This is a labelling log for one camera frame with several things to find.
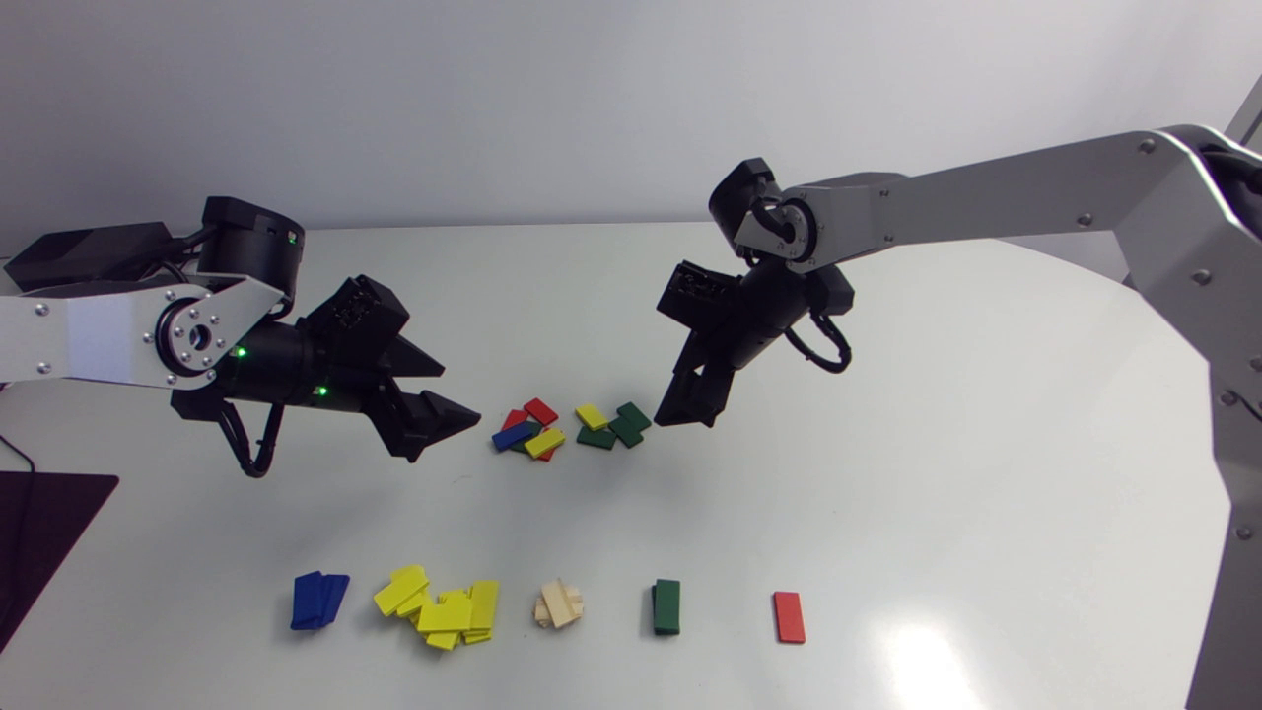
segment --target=colored block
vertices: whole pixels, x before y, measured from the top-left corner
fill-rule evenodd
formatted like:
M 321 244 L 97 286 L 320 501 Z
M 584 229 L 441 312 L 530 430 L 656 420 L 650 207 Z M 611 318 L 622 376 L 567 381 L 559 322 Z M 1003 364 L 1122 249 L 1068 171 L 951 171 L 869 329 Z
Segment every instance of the colored block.
M 520 425 L 514 425 L 504 431 L 495 433 L 491 435 L 491 441 L 495 443 L 495 448 L 498 451 L 510 449 L 514 444 L 519 441 L 526 441 L 533 435 L 531 428 L 526 422 Z
M 456 648 L 456 644 L 461 641 L 461 632 L 443 632 L 432 633 L 425 637 L 425 643 L 433 646 L 434 648 L 442 648 L 443 651 L 451 651 Z
M 433 603 L 434 600 L 429 598 L 429 591 L 423 589 L 400 604 L 399 608 L 395 609 L 395 614 L 399 617 L 411 617 Z
M 545 428 L 557 421 L 557 412 L 553 412 L 551 407 L 544 405 L 538 397 L 526 402 L 524 410 L 529 412 L 531 417 L 539 420 L 539 424 Z
M 644 436 L 640 434 L 640 430 L 635 429 L 635 425 L 622 417 L 610 422 L 610 430 L 622 440 L 622 444 L 625 444 L 627 449 L 631 449 L 636 444 L 644 441 Z
M 771 595 L 776 605 L 776 632 L 780 643 L 806 643 L 806 628 L 801 623 L 801 599 L 796 591 L 777 591 Z
M 626 420 L 632 428 L 635 428 L 636 431 L 644 431 L 652 426 L 649 417 L 645 417 L 644 412 L 641 412 L 640 409 L 632 402 L 627 402 L 626 405 L 618 407 L 618 417 Z
M 438 597 L 438 604 L 420 608 L 416 631 L 427 634 L 467 632 L 472 617 L 473 603 L 464 590 L 444 591 Z
M 652 633 L 679 634 L 679 581 L 658 580 L 652 585 Z
M 319 628 L 324 615 L 322 586 L 319 571 L 294 578 L 294 617 L 289 622 L 290 629 Z
M 574 607 L 565 594 L 565 586 L 560 580 L 553 580 L 543 588 L 544 604 L 548 607 L 548 615 L 558 629 L 578 620 Z
M 324 575 L 321 579 L 321 585 L 323 599 L 321 626 L 327 627 L 337 619 L 337 610 L 342 608 L 342 599 L 346 597 L 346 588 L 351 585 L 351 578 L 348 575 Z
M 530 428 L 530 439 L 534 439 L 534 438 L 539 436 L 539 433 L 544 431 L 544 426 L 540 425 L 539 422 L 529 421 L 529 422 L 526 422 L 526 426 Z M 526 453 L 526 441 L 530 441 L 530 440 L 528 439 L 528 440 L 519 441 L 517 444 L 514 444 L 511 446 L 511 449 L 514 451 L 520 451 L 520 453 L 525 454 Z
M 604 415 L 594 405 L 583 405 L 578 410 L 574 410 L 574 414 L 583 421 L 583 426 L 589 430 L 599 431 L 610 426 L 610 421 L 604 419 Z
M 395 570 L 390 578 L 390 584 L 372 595 L 372 602 L 376 603 L 382 617 L 394 614 L 399 609 L 399 605 L 406 602 L 408 598 L 429 585 L 425 570 L 420 565 Z
M 618 440 L 618 435 L 613 434 L 610 429 L 603 429 L 601 431 L 592 431 L 587 428 L 578 430 L 578 438 L 575 441 L 579 444 L 586 444 L 588 446 L 599 446 L 601 449 L 613 449 L 613 444 Z
M 531 459 L 538 459 L 541 455 L 557 449 L 565 441 L 565 433 L 560 430 L 544 430 L 539 433 L 539 436 L 531 439 L 526 443 L 526 454 Z
M 469 602 L 473 604 L 473 614 L 469 617 L 469 628 L 487 629 L 495 627 L 495 607 L 500 599 L 500 583 L 496 580 L 478 580 L 469 590 Z
M 520 425 L 521 422 L 526 421 L 529 417 L 530 417 L 530 415 L 522 412 L 521 410 L 514 410 L 514 411 L 509 412 L 509 417 L 506 420 L 504 420 L 504 426 L 500 428 L 500 431 L 515 428 L 515 426 Z

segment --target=pile of blocks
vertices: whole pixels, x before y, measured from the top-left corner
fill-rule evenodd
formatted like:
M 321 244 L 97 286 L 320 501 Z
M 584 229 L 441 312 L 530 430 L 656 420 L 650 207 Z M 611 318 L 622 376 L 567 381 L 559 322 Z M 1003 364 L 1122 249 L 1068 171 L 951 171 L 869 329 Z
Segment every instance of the pile of blocks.
M 347 575 L 323 575 L 319 570 L 294 578 L 294 617 L 289 628 L 316 631 L 332 624 L 350 584 Z
M 565 628 L 583 618 L 583 595 L 573 586 L 553 580 L 535 600 L 535 623 L 543 628 Z
M 504 426 L 491 436 L 491 441 L 496 451 L 511 449 L 528 454 L 531 459 L 551 462 L 557 448 L 565 443 L 565 433 L 548 426 L 555 421 L 557 412 L 536 397 L 521 410 L 509 412 Z
M 453 589 L 429 595 L 429 578 L 420 565 L 409 565 L 390 573 L 390 584 L 372 597 L 384 617 L 408 619 L 425 643 L 443 651 L 491 641 L 500 583 L 478 580 L 468 589 Z

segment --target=yellow block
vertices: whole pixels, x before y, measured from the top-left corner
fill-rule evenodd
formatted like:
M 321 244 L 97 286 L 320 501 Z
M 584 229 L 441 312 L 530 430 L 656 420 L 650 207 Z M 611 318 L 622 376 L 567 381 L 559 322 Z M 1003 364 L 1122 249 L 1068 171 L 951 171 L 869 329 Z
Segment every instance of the yellow block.
M 604 415 L 596 409 L 594 405 L 583 405 L 578 410 L 574 410 L 579 420 L 583 420 L 583 425 L 589 430 L 603 430 L 610 426 L 610 421 L 604 419 Z
M 565 433 L 560 430 L 544 430 L 539 433 L 539 436 L 526 443 L 526 454 L 530 454 L 531 459 L 538 459 L 557 449 L 564 441 Z
M 420 612 L 423 607 L 433 604 L 434 600 L 429 598 L 429 591 L 427 591 L 427 589 L 422 589 L 416 594 L 409 597 L 406 602 L 404 602 L 403 604 L 399 605 L 398 609 L 395 609 L 395 614 L 400 617 L 411 617 L 416 612 Z
M 490 631 L 495 626 L 495 604 L 500 599 L 500 583 L 478 580 L 473 583 L 469 600 L 473 603 L 473 615 L 469 628 Z
M 456 644 L 461 641 L 461 632 L 445 632 L 434 633 L 425 637 L 425 643 L 433 646 L 434 648 L 442 648 L 443 651 L 451 651 L 456 648 Z
M 467 632 L 472 618 L 473 603 L 463 589 L 444 591 L 439 595 L 438 604 L 420 608 L 416 631 L 423 634 Z
M 390 574 L 390 580 L 385 589 L 372 595 L 372 602 L 384 617 L 394 614 L 404 602 L 429 585 L 420 565 L 395 570 Z

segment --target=white table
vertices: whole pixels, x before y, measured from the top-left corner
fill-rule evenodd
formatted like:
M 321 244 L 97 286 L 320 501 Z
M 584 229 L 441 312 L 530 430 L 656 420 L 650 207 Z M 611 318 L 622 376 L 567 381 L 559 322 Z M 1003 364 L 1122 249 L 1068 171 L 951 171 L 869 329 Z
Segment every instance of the white table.
M 742 270 L 708 223 L 312 233 L 297 311 L 390 285 L 448 368 L 410 390 L 483 414 L 416 465 L 363 417 L 290 410 L 250 480 L 163 393 L 0 395 L 43 470 L 122 478 L 0 656 L 0 707 L 1182 707 L 1227 497 L 1205 366 L 1136 293 L 993 241 L 893 248 L 846 267 L 846 375 L 779 342 L 713 430 L 493 454 L 531 397 L 572 438 L 582 404 L 652 415 L 680 259 Z M 495 641 L 440 655 L 382 619 L 414 562 L 437 590 L 498 579 Z M 341 615 L 290 632 L 316 569 L 351 575 Z M 559 633 L 530 619 L 557 576 L 587 603 Z M 659 576 L 676 638 L 649 628 Z M 775 590 L 805 646 L 775 642 Z

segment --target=stack of yellow blocks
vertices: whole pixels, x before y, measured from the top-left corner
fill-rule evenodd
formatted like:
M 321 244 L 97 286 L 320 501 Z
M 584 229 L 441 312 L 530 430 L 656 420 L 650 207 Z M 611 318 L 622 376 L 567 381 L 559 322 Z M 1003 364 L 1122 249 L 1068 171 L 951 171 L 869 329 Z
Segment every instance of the stack of yellow blocks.
M 425 638 L 425 643 L 443 651 L 491 641 L 495 607 L 500 583 L 478 580 L 468 589 L 453 589 L 429 595 L 429 578 L 420 565 L 409 565 L 390 573 L 390 584 L 372 597 L 384 617 L 408 619 Z

